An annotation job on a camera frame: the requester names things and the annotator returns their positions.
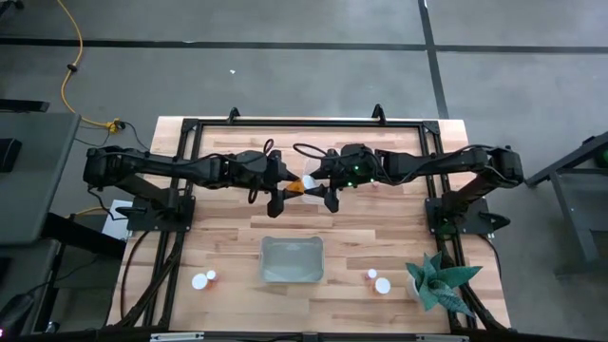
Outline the white box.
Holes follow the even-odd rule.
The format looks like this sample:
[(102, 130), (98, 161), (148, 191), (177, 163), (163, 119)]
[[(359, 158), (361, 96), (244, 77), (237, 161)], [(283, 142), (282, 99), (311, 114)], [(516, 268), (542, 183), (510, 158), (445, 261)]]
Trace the white box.
[(102, 233), (115, 239), (127, 241), (132, 237), (132, 232), (127, 229), (128, 218), (120, 214), (117, 208), (132, 206), (132, 201), (114, 199), (109, 207), (110, 213), (107, 215)]

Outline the large orange bottle white cap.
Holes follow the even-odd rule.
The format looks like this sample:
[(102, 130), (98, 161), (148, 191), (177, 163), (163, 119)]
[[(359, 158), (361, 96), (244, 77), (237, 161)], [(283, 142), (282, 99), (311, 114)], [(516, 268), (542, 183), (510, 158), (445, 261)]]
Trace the large orange bottle white cap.
[(304, 175), (300, 179), (291, 182), (286, 189), (291, 192), (304, 194), (306, 190), (317, 187), (316, 180), (310, 175)]

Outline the grey desk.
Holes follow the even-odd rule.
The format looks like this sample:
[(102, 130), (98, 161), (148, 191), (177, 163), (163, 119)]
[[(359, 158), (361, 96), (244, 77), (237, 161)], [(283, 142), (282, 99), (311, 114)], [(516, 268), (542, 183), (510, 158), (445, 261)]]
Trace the grey desk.
[(80, 120), (73, 113), (0, 113), (0, 138), (22, 143), (12, 171), (0, 173), (0, 245), (41, 235)]

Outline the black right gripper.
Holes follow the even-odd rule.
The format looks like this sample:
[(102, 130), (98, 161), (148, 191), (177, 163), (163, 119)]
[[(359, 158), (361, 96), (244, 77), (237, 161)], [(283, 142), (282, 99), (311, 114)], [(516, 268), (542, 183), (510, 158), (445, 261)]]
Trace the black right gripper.
[(324, 184), (306, 189), (305, 194), (324, 198), (326, 207), (336, 213), (339, 210), (337, 193), (344, 188), (356, 188), (360, 184), (374, 182), (378, 173), (378, 162), (373, 151), (362, 143), (344, 145), (340, 152), (330, 149), (324, 159), (326, 166), (319, 166), (311, 173), (315, 180), (330, 180), (329, 188)]

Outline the black device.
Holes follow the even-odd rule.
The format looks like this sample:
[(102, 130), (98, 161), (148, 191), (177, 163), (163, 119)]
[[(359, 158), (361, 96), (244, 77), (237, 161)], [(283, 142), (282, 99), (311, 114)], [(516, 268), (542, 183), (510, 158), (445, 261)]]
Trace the black device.
[(0, 173), (10, 173), (20, 153), (22, 143), (14, 138), (0, 139)]

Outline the green succulent plant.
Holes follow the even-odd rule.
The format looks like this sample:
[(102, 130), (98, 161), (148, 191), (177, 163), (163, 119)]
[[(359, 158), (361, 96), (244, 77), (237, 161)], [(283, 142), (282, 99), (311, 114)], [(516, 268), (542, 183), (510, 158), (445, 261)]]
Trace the green succulent plant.
[(434, 256), (424, 254), (421, 266), (407, 263), (406, 270), (413, 278), (413, 289), (426, 311), (436, 305), (443, 306), (453, 313), (473, 316), (474, 313), (455, 293), (455, 289), (465, 285), (482, 270), (482, 266), (456, 266), (443, 268), (443, 253)]

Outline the grey metal stand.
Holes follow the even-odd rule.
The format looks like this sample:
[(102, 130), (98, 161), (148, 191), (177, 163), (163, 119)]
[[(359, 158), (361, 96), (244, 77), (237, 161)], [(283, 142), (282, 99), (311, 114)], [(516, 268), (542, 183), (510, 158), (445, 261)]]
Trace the grey metal stand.
[(525, 180), (533, 188), (550, 181), (562, 216), (579, 245), (580, 256), (555, 270), (555, 276), (608, 273), (608, 256), (600, 255), (594, 233), (608, 234), (608, 131)]

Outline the black desk beam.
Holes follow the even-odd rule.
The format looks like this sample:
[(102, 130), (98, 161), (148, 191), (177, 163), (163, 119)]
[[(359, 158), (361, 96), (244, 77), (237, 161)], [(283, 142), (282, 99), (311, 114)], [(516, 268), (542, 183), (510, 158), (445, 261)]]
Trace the black desk beam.
[(123, 258), (126, 245), (122, 240), (53, 213), (47, 214), (40, 237), (54, 239), (65, 245), (116, 259)]

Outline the black aluminium table frame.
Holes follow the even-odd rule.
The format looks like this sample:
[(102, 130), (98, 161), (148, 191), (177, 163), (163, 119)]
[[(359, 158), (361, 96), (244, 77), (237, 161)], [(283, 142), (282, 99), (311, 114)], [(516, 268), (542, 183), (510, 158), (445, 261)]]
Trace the black aluminium table frame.
[[(447, 151), (468, 145), (460, 120), (441, 120), (438, 131), (421, 121), (398, 119), (380, 125), (369, 119), (348, 125), (343, 120), (312, 123), (271, 120), (252, 126), (248, 119), (232, 126), (204, 125), (188, 133), (179, 117), (158, 120), (152, 149), (172, 155), (179, 143), (199, 143), (203, 154), (259, 149), (273, 139), (291, 171), (302, 174), (304, 159), (294, 143), (338, 149), (347, 143), (419, 155), (441, 141)], [(410, 299), (408, 262), (421, 263), (436, 244), (427, 228), (424, 202), (440, 194), (440, 180), (391, 187), (371, 184), (346, 190), (337, 213), (301, 198), (286, 202), (277, 218), (266, 214), (267, 197), (249, 203), (239, 189), (195, 188), (196, 210), (185, 236), (169, 327), (173, 331), (273, 333), (445, 333), (447, 312), (425, 311)], [(325, 271), (313, 284), (268, 284), (259, 275), (264, 237), (320, 237)], [(365, 273), (375, 269), (390, 281), (388, 294), (378, 294)], [(191, 281), (209, 270), (218, 283), (195, 290)]]

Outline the silver bracket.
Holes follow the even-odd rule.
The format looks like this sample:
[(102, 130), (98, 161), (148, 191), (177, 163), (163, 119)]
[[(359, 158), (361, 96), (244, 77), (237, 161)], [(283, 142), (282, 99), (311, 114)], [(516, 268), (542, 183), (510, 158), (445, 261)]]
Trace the silver bracket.
[(415, 342), (469, 342), (469, 338), (453, 334), (416, 334)]
[(202, 342), (204, 332), (162, 332), (150, 335), (149, 342)]

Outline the white plastic bin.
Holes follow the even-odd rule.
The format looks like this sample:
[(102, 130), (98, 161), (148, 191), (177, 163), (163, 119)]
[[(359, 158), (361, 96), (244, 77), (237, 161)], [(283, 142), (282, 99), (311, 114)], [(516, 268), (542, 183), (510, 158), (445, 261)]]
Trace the white plastic bin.
[(267, 283), (316, 283), (324, 276), (324, 260), (321, 237), (264, 237), (259, 274)]

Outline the white plant pot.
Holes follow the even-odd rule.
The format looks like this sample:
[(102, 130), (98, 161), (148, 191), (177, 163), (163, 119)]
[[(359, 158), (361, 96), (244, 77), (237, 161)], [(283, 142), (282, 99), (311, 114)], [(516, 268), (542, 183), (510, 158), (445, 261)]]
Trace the white plant pot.
[(410, 299), (414, 300), (415, 302), (420, 303), (421, 302), (421, 298), (419, 295), (419, 292), (416, 288), (416, 280), (412, 275), (408, 275), (408, 280), (407, 280), (407, 284), (406, 284), (406, 289), (407, 289), (407, 293)]

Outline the black bar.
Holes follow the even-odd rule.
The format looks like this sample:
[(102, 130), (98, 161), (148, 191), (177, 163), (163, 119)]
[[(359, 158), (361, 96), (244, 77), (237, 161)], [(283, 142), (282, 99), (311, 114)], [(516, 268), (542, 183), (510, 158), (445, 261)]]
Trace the black bar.
[(49, 102), (0, 99), (0, 111), (8, 112), (47, 112)]

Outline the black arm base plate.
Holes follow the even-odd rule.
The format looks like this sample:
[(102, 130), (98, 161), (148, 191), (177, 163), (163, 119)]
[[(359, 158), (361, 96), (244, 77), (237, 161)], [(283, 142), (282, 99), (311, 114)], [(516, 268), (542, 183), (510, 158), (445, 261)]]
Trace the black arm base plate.
[(452, 218), (443, 212), (442, 200), (428, 198), (425, 201), (428, 230), (435, 235), (492, 235), (510, 224), (505, 216), (490, 213), (484, 198), (472, 202), (466, 211)]
[(192, 228), (195, 204), (192, 196), (178, 196), (175, 206), (134, 198), (130, 206), (118, 206), (115, 211), (127, 218), (129, 231), (185, 233)]

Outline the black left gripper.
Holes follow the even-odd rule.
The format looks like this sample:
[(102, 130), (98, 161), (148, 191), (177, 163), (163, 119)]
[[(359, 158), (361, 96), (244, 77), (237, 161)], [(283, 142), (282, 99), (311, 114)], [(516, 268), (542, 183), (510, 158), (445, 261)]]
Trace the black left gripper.
[(285, 162), (280, 160), (278, 151), (266, 155), (263, 152), (246, 150), (236, 154), (235, 187), (248, 189), (248, 202), (254, 203), (258, 192), (268, 193), (267, 215), (278, 217), (284, 210), (284, 200), (297, 197), (297, 192), (284, 188), (278, 189), (281, 181), (298, 181), (299, 176), (289, 171)]

